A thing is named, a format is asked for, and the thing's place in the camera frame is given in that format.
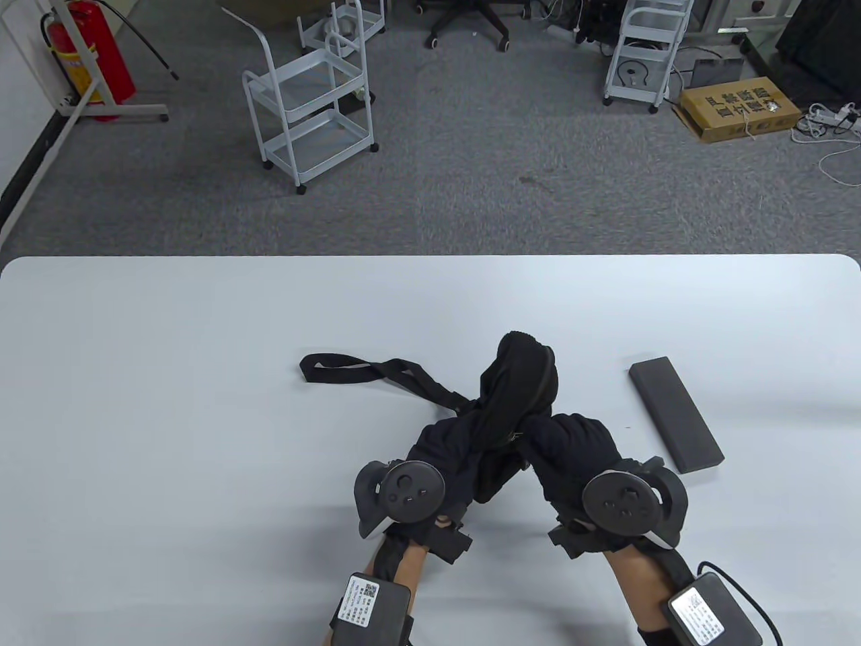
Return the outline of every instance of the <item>cardboard box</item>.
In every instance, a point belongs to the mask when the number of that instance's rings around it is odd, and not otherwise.
[[[706,143],[788,130],[802,115],[766,77],[685,90],[673,112]]]

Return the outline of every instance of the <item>black hose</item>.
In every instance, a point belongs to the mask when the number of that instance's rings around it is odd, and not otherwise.
[[[126,26],[134,32],[134,35],[140,38],[141,42],[143,42],[144,45],[149,47],[149,50],[153,54],[155,54],[155,57],[158,59],[158,62],[164,66],[165,70],[170,72],[170,75],[174,78],[174,80],[179,80],[179,75],[175,71],[171,70],[170,65],[168,65],[167,61],[162,58],[162,55],[156,51],[156,48],[152,46],[152,43],[150,43],[150,41],[148,41],[146,37],[140,31],[138,31],[138,28],[136,28],[131,22],[129,22],[129,20],[123,14],[114,9],[104,0],[92,0],[92,2],[99,3],[101,4],[101,6],[110,9],[110,11],[112,11],[116,17],[122,20],[126,24]]]
[[[63,72],[63,77],[66,82],[69,84],[71,91],[74,95],[74,99],[72,100],[72,105],[78,105],[81,102],[81,93],[77,91],[77,86],[71,81],[71,77],[69,76],[69,72],[65,70],[62,61],[60,61],[57,52],[54,50],[53,45],[51,44],[51,40],[48,38],[48,32],[45,30],[45,21],[53,16],[53,11],[48,11],[42,19],[39,21],[39,29],[42,32],[42,40],[45,41],[45,45],[48,48],[48,51],[51,53],[51,56],[54,59],[54,62],[57,63],[57,67],[59,70]]]

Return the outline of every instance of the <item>power strip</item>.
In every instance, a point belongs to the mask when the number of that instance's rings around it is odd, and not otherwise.
[[[840,112],[837,114],[819,103],[814,103],[810,106],[810,110],[805,117],[811,123],[839,127],[841,129],[845,128],[847,132],[852,130],[861,137],[861,111],[855,108],[854,103],[847,103],[840,108]]]

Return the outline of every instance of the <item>white wall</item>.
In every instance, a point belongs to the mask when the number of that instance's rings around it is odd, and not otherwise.
[[[112,2],[124,15],[134,3],[135,0]],[[0,0],[0,7],[3,4],[4,0]],[[54,97],[69,91],[39,31],[39,19],[48,9],[46,0],[12,0],[3,13],[9,29],[0,25],[0,192],[53,114],[54,106],[40,84]],[[108,22],[114,31],[121,24],[112,15]]]
[[[41,13],[34,0],[15,0],[3,14],[6,25],[26,53],[34,52],[32,39],[39,35]],[[34,55],[30,59],[39,70],[37,65],[43,63],[40,57]],[[57,80],[49,74],[42,77],[58,87]],[[53,111],[9,30],[0,28],[0,191],[18,170]]]

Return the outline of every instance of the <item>gray carpet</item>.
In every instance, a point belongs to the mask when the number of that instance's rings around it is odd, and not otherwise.
[[[668,105],[601,105],[606,59],[509,13],[511,50],[480,18],[423,47],[425,26],[394,0],[369,42],[381,151],[297,196],[257,156],[239,74],[263,69],[253,34],[210,0],[140,0],[138,27],[182,76],[173,82],[121,37],[138,100],[167,124],[88,122],[0,254],[475,254],[841,252],[861,258],[861,189],[816,161],[836,146],[789,135],[704,145]],[[270,34],[276,59],[297,35]],[[679,67],[706,56],[687,51]],[[269,128],[275,124],[267,122]],[[829,168],[861,182],[861,152]]]

